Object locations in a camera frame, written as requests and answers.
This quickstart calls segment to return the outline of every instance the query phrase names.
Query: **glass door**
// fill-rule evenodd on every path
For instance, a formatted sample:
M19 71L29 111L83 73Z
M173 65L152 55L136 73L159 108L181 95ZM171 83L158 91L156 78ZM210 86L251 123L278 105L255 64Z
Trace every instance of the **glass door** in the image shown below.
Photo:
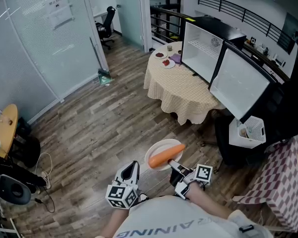
M55 100L22 49L0 0L0 109L15 103L19 116L30 120Z
M116 0L123 37L144 49L140 0Z
M46 2L70 5L72 18L54 27ZM90 38L84 0L6 0L16 31L37 69L59 99L95 78L101 65Z

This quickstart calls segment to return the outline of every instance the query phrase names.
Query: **white basket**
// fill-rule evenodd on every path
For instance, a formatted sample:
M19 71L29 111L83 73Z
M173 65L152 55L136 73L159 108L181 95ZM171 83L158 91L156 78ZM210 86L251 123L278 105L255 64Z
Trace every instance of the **white basket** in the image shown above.
M265 126L262 119L251 116L244 123L246 127L252 129L252 138L246 138L239 135L237 128L238 123L239 121L234 118L229 125L228 143L230 145L252 149L266 142Z

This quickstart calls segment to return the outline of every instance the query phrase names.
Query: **tablecloth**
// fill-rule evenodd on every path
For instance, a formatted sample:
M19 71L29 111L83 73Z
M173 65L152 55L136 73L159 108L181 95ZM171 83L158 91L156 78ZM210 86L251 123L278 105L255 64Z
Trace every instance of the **tablecloth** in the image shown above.
M157 49L148 61L144 88L148 97L162 100L161 109L166 113L175 112L178 122L183 125L186 120L200 124L211 109L224 109L224 106L209 92L208 83L192 76L193 71L184 65L166 69L161 67L165 59L156 59L156 52L167 52L168 57L182 49L182 42L171 44L173 50L168 52L167 45Z
M243 204L266 202L286 230L298 230L298 135L275 146L254 187L233 201Z

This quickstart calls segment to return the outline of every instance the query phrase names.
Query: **orange carrot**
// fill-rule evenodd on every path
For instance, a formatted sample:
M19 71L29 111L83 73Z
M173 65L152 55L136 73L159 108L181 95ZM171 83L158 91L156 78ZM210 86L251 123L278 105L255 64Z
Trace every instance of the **orange carrot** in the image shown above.
M179 152L183 151L185 148L184 144L176 145L171 148L168 148L157 155L150 157L148 164L151 168L156 168L168 160L172 159L172 157L176 156Z

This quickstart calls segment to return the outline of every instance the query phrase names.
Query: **white plate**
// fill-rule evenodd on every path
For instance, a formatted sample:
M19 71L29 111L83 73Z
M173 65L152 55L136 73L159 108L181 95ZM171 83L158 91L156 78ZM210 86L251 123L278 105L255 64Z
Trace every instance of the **white plate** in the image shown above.
M165 68L165 69L171 69L171 68L175 67L175 62L174 62L174 60L171 60L171 59L167 59L167 60L169 60L170 63L169 63L167 66L164 66L164 64L161 62L160 66L161 66L162 68Z
M147 164L148 168L153 169L148 164L150 157L157 155L158 153L161 153L164 150L171 148L173 146L179 145L179 144L181 144L181 142L176 139L164 139L164 140L157 142L152 147L150 147L145 155L145 163ZM179 161L182 157L182 153L183 153L183 151L179 152L172 159L174 159L175 161ZM169 168L171 168L171 166L166 162L164 165L161 165L161 166L155 168L154 170L162 171L162 170L166 170Z
M157 53L162 53L163 56L160 57L160 58L159 58L159 57L156 57L155 54L157 54ZM156 59L165 59L165 58L167 57L167 55L168 55L167 52L162 52L162 51L156 51L156 52L153 53L153 56L154 56L154 58L156 58Z

